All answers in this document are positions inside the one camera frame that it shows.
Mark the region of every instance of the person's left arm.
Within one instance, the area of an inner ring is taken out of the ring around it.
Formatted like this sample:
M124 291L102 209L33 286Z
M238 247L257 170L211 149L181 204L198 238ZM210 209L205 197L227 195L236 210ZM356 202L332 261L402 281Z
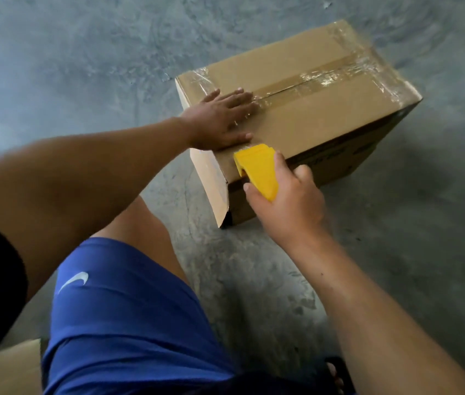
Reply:
M40 140L1 156L0 233L24 263L27 299L177 155L249 141L233 127L255 112L252 101L241 89L215 91L161 123Z

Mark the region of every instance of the forearm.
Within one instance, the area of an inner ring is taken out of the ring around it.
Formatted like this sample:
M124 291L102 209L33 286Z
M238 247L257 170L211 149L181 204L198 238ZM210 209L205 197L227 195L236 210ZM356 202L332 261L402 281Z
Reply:
M329 235L290 256L334 324L359 394L464 394L465 372Z
M188 147L184 129L173 118L46 139L0 157L0 231L24 260L29 298Z

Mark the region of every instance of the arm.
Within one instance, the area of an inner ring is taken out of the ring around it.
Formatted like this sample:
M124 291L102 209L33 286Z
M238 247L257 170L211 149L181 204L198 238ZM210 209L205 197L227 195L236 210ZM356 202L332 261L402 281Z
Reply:
M326 308L355 387L367 394L465 394L465 372L370 280L322 227L325 206L311 170L291 172L275 156L279 191L247 199L273 240L295 262Z
M250 134L229 128L254 111L252 96L216 91L179 118L46 139L0 157L0 232L24 262L28 299L181 152L248 141Z

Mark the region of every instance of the shorts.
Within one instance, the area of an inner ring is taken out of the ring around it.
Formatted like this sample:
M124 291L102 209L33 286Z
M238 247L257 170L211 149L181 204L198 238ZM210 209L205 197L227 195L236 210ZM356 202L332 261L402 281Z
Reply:
M201 386L236 369L188 285L136 248L91 238L58 268L45 394Z

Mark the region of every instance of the person's left hand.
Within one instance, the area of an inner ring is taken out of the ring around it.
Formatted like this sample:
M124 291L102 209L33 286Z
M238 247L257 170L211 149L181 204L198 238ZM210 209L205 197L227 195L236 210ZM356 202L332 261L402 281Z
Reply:
M220 90L217 89L199 104L183 111L180 118L190 130L190 147L214 151L252 139L252 133L236 129L236 123L247 118L257 108L252 92L244 92L239 88L220 96Z

